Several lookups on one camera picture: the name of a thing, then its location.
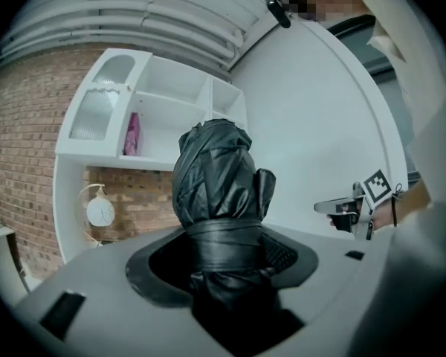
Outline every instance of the pink bag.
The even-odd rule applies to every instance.
[[[131,113],[131,120],[127,127],[126,143],[124,144],[124,155],[136,156],[137,145],[140,135],[139,115],[137,112]]]

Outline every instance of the white shirt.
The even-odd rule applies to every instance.
[[[413,117],[408,150],[434,202],[446,202],[446,49],[411,0],[363,0],[375,15],[369,44],[395,69]]]

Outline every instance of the white side table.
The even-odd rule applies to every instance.
[[[11,306],[16,305],[27,294],[22,279],[15,268],[7,235],[14,233],[10,228],[0,228],[0,295]]]

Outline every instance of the black plastic wrapping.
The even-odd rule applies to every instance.
[[[227,120],[198,125],[180,140],[173,207],[187,230],[193,313],[235,356],[252,356],[302,324],[280,308],[271,285],[261,220],[276,178],[256,170],[251,139]]]

